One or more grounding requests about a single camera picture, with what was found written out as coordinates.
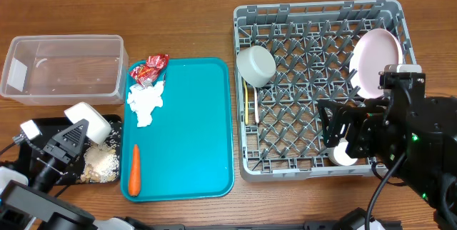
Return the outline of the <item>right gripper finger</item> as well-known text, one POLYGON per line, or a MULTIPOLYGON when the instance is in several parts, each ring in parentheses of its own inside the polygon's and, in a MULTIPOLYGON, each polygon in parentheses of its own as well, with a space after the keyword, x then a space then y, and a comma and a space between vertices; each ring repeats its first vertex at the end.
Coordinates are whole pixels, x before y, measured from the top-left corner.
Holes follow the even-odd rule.
POLYGON ((323 124, 323 142, 327 148, 339 145, 346 135, 347 124, 323 124))
POLYGON ((320 119, 325 125, 358 124, 361 121, 361 111, 355 106, 322 99, 317 106, 320 119))

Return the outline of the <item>white cup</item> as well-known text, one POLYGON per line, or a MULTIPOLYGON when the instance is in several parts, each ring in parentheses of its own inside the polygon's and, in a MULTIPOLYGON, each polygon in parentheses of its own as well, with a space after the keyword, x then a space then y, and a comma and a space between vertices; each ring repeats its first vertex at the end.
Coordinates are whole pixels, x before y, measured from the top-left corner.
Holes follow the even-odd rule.
POLYGON ((348 142, 341 139, 337 146, 328 148, 328 158, 337 166, 352 166, 357 162, 357 159, 351 158, 346 153, 348 142))

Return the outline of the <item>white bowl with nuts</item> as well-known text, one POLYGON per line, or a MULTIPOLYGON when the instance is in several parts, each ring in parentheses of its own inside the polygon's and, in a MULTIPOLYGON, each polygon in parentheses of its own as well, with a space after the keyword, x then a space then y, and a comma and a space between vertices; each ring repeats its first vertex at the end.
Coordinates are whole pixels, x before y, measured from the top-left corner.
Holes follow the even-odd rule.
POLYGON ((86 102, 73 105, 64 114, 73 124, 82 119, 87 120, 89 126, 86 136, 96 144, 103 144, 111 132, 110 123, 86 102))

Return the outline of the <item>orange carrot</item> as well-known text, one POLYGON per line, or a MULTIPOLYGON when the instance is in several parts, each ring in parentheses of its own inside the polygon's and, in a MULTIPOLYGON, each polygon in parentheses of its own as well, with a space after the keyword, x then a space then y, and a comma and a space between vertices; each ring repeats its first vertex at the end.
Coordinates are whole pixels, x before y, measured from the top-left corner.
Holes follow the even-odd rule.
POLYGON ((141 156, 137 144, 133 148, 128 191, 130 196, 138 196, 141 192, 141 156))

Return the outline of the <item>pink round plate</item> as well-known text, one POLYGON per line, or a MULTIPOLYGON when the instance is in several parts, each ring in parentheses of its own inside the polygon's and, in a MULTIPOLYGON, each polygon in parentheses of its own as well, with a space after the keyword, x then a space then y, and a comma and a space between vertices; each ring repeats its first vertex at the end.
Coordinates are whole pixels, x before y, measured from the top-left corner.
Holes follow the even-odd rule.
POLYGON ((357 94, 364 99, 383 96, 378 89, 379 72, 390 64, 402 64, 403 52, 398 39, 385 29, 373 29, 364 34, 353 50, 349 71, 356 70, 351 85, 359 87, 357 94))

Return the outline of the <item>white plastic fork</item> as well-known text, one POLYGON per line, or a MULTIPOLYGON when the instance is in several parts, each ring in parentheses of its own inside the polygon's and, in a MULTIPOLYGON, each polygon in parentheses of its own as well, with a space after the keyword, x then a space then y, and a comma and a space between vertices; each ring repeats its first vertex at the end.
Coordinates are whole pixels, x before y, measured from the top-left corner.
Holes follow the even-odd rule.
POLYGON ((259 124, 259 115, 258 115, 258 92, 257 88, 253 86, 253 94, 254 94, 254 116, 256 124, 259 124))

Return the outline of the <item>white napkin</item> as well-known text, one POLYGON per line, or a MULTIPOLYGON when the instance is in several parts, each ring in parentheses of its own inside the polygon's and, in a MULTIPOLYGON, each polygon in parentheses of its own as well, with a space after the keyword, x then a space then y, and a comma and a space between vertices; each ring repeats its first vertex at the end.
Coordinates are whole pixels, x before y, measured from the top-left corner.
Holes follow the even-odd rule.
POLYGON ((137 115, 137 126, 139 128, 149 126, 152 121, 152 112, 156 107, 164 105, 161 95, 164 92, 165 81, 157 81, 153 86, 142 87, 134 84, 129 88, 127 104, 137 115))

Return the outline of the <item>yellow plastic spoon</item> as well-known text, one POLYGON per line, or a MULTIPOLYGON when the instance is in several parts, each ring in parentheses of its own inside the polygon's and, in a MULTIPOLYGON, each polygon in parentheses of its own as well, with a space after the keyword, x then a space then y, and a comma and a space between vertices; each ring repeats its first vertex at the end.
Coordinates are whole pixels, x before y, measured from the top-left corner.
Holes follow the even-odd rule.
POLYGON ((249 123, 249 120, 248 120, 248 108, 249 108, 249 105, 248 105, 248 87, 247 87, 247 83, 245 81, 245 79, 243 79, 242 81, 242 84, 243 84, 243 91, 244 91, 244 119, 245 119, 245 125, 248 125, 249 123))

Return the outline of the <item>grey bowl with rice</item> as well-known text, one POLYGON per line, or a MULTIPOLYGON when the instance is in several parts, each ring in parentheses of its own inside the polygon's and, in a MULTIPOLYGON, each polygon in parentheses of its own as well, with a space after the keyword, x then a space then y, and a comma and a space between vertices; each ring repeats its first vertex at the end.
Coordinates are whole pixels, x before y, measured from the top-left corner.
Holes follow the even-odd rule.
POLYGON ((276 73, 276 62, 270 51, 262 46, 252 46, 240 51, 236 65, 244 80, 256 88, 261 88, 276 73))

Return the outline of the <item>red snack wrapper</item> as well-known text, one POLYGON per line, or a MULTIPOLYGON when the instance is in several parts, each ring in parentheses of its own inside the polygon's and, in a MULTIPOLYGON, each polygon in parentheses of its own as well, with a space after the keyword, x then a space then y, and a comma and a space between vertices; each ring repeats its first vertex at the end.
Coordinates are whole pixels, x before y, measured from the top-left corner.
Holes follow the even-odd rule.
POLYGON ((143 64, 135 66, 129 75, 142 87, 152 85, 169 63, 168 54, 150 56, 143 64))

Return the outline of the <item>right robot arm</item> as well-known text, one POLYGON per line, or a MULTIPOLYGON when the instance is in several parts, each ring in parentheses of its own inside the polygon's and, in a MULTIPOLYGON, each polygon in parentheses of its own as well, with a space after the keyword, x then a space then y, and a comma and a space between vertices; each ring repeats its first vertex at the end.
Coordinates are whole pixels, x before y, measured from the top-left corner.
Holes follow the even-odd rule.
POLYGON ((436 210, 441 229, 456 228, 456 98, 427 97, 425 79, 383 77, 388 99, 354 107, 318 101, 327 147, 348 142, 351 158, 376 157, 388 169, 367 212, 391 177, 402 180, 436 210))

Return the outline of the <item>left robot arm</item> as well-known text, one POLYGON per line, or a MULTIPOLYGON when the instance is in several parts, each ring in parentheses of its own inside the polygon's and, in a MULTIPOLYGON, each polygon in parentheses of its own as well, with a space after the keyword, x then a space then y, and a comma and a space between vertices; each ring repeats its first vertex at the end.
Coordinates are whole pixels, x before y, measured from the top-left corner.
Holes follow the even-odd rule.
POLYGON ((13 144, 36 151, 36 160, 42 165, 29 171, 30 184, 7 181, 1 192, 2 229, 27 229, 35 219, 41 220, 40 229, 135 229, 125 219, 97 220, 89 212, 48 195, 68 165, 81 154, 88 129, 89 122, 82 119, 39 147, 33 144, 33 140, 41 136, 35 122, 30 120, 21 125, 21 133, 13 138, 13 144))

